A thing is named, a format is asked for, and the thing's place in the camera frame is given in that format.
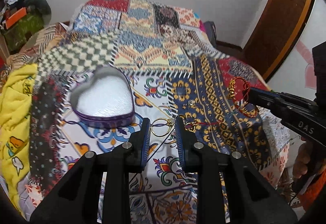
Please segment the person's right hand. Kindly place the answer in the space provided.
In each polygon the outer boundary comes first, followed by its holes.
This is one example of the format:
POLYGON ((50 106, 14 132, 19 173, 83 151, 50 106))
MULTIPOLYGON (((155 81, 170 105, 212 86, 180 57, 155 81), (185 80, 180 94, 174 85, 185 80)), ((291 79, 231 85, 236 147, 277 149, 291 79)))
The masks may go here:
POLYGON ((293 178, 300 179, 308 172, 308 163, 310 162, 313 154, 313 143, 306 138, 301 137, 303 144, 300 145, 297 153, 297 157, 293 165, 293 178))

